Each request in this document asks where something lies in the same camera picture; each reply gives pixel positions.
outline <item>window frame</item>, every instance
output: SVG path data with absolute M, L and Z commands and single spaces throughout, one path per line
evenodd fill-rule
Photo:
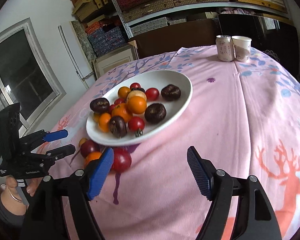
M 40 67 L 49 85 L 51 86 L 53 92 L 34 110 L 34 112 L 29 116 L 27 120 L 25 120 L 25 118 L 20 114 L 20 122 L 23 124 L 23 126 L 19 130 L 20 137 L 26 135 L 30 130 L 32 130 L 36 126 L 36 124 L 38 124 L 43 119 L 43 117 L 47 115 L 52 107 L 55 106 L 57 102 L 60 101 L 61 98 L 66 94 L 43 53 L 43 50 L 35 35 L 30 18 L 22 20 L 2 31 L 0 33 L 0 43 L 21 30 L 24 30 L 37 64 Z M 1 77 L 0 89 L 8 104 L 13 104 L 11 97 L 9 96 L 3 85 Z

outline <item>metal shelving rack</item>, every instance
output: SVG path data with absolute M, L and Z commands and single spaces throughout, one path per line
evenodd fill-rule
M 255 9 L 255 10 L 260 10 L 264 12 L 270 12 L 274 13 L 283 17 L 289 18 L 287 13 L 274 10 L 265 6 L 260 6 L 260 5 L 255 5 L 255 4 L 250 4 L 250 3 L 241 3 L 241 2 L 206 2 L 206 3 L 196 3 L 196 4 L 189 4 L 189 5 L 182 5 L 182 6 L 176 6 L 174 8 L 170 9 L 165 9 L 162 11 L 154 12 L 148 15 L 145 15 L 143 17 L 140 17 L 138 19 L 135 19 L 130 22 L 125 22 L 122 16 L 122 11 L 117 3 L 117 0 L 111 0 L 114 4 L 115 9 L 118 12 L 118 15 L 120 17 L 120 20 L 123 24 L 123 27 L 125 31 L 127 32 L 127 35 L 129 38 L 133 37 L 133 34 L 131 32 L 130 26 L 135 25 L 137 23 L 150 20 L 155 17 L 159 17 L 165 14 L 173 13 L 173 12 L 178 12 L 178 11 L 184 11 L 184 10 L 189 10 L 189 9 L 196 9 L 196 8 L 205 8 L 205 7 L 238 7 L 238 8 L 249 8 L 249 9 Z
M 128 26 L 128 24 L 123 19 L 122 11 L 121 11 L 121 9 L 120 9 L 120 7 L 118 5 L 117 0 L 111 0 L 111 1 L 112 1 L 113 5 L 114 5 L 115 9 L 118 12 L 119 18 L 120 18 L 120 20 L 122 22 L 122 25 L 123 25 L 126 33 L 127 33 L 128 38 L 132 38 L 133 37 L 132 31 L 131 31 L 130 27 Z

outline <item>brown chair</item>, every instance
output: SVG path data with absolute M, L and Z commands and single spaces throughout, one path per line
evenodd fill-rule
M 169 25 L 132 37 L 138 46 L 139 58 L 164 52 L 176 51 L 181 47 L 191 48 L 216 44 L 216 35 L 221 34 L 212 19 L 190 21 Z

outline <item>shelf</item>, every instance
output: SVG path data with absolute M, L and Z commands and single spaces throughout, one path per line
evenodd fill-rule
M 288 18 L 288 14 L 274 10 L 265 6 L 260 6 L 260 5 L 255 5 L 251 3 L 241 3 L 241 2 L 206 2 L 206 3 L 196 3 L 196 4 L 189 4 L 189 5 L 182 5 L 182 6 L 177 6 L 174 8 L 170 9 L 165 9 L 162 11 L 158 11 L 155 13 L 151 13 L 148 15 L 145 15 L 143 17 L 140 17 L 138 19 L 135 19 L 133 21 L 127 22 L 128 26 L 135 25 L 139 22 L 143 22 L 161 15 L 165 15 L 168 13 L 173 13 L 173 12 L 178 12 L 178 11 L 184 11 L 184 10 L 189 10 L 189 9 L 196 9 L 196 8 L 205 8 L 205 7 L 239 7 L 239 8 L 249 8 L 249 9 L 255 9 L 255 10 L 260 10 L 264 12 L 270 12 L 273 14 L 277 14 L 283 17 Z

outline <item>table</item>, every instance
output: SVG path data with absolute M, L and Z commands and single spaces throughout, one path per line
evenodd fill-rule
M 221 62 L 216 46 L 181 48 L 118 66 L 99 78 L 52 131 L 69 136 L 38 150 L 69 143 L 85 130 L 89 103 L 139 73 L 171 69 L 193 84 L 191 102 L 172 125 L 139 146 L 127 147 L 132 166 L 109 174 L 91 209 L 108 239 L 195 239 L 210 202 L 200 195 L 186 161 L 195 146 L 202 158 L 233 177 L 256 175 L 275 210 L 283 239 L 300 227 L 300 84 L 278 62 L 254 48 L 249 62 Z M 54 178 L 83 167 L 81 155 L 50 169 Z M 223 240 L 230 237 L 233 200 Z M 64 210 L 71 239 L 77 239 L 69 204 Z

